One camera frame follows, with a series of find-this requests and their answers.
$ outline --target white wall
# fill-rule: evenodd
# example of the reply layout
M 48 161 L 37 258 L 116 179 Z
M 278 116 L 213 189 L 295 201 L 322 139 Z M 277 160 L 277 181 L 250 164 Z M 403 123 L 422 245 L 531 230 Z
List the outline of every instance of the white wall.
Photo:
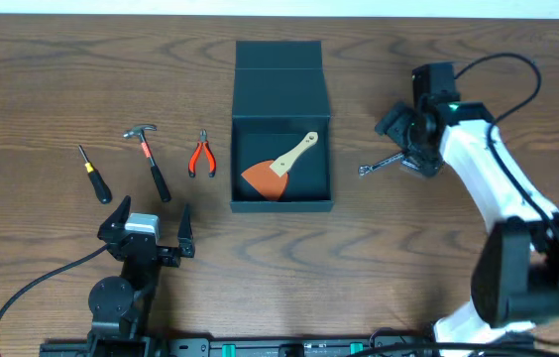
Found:
M 559 19 L 559 0 L 0 0 L 0 13 Z

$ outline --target black and yellow screwdriver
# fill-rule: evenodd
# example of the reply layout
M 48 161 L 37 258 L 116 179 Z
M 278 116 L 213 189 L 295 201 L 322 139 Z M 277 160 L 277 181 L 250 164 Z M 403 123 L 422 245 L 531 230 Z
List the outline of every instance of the black and yellow screwdriver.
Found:
M 94 166 L 92 166 L 92 163 L 88 160 L 88 157 L 85 156 L 85 152 L 83 151 L 83 148 L 81 148 L 81 145 L 79 145 L 79 152 L 85 160 L 85 169 L 88 171 L 88 177 L 90 178 L 90 182 L 92 182 L 94 193 L 97 195 L 97 198 L 99 198 L 99 202 L 103 204 L 110 203 L 112 200 L 112 192 L 110 192 L 110 188 L 108 188 L 108 185 L 103 181 L 99 170 L 95 169 Z

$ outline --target red pliers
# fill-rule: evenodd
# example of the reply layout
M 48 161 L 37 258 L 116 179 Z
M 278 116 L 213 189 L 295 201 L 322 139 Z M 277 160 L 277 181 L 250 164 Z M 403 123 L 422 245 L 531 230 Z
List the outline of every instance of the red pliers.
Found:
M 189 159 L 189 177 L 196 177 L 196 162 L 200 157 L 202 150 L 207 154 L 207 160 L 209 160 L 209 177 L 213 178 L 216 176 L 216 158 L 213 157 L 211 150 L 209 149 L 209 142 L 207 141 L 207 131 L 202 129 L 200 132 L 200 140 L 198 140 L 198 145 L 196 150 L 193 152 L 191 159 Z

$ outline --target dark green box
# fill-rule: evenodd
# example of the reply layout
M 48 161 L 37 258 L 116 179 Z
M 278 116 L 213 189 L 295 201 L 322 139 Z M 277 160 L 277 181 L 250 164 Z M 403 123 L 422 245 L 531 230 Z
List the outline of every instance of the dark green box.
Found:
M 332 209 L 330 104 L 320 42 L 237 42 L 232 116 L 233 212 Z M 243 171 L 285 154 L 310 131 L 318 142 L 288 172 L 280 201 L 265 200 L 242 178 Z

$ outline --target beige scraper handle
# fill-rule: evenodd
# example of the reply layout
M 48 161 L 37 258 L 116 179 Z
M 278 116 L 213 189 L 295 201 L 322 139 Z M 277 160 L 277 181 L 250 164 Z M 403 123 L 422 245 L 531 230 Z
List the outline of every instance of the beige scraper handle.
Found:
M 292 168 L 292 165 L 297 161 L 301 154 L 303 154 L 311 146 L 317 144 L 318 139 L 319 136 L 316 132 L 306 134 L 301 143 L 297 144 L 296 147 L 280 156 L 271 164 L 271 170 L 273 170 L 273 172 L 278 174 L 281 178 L 288 172 L 288 170 L 290 170 L 290 168 Z

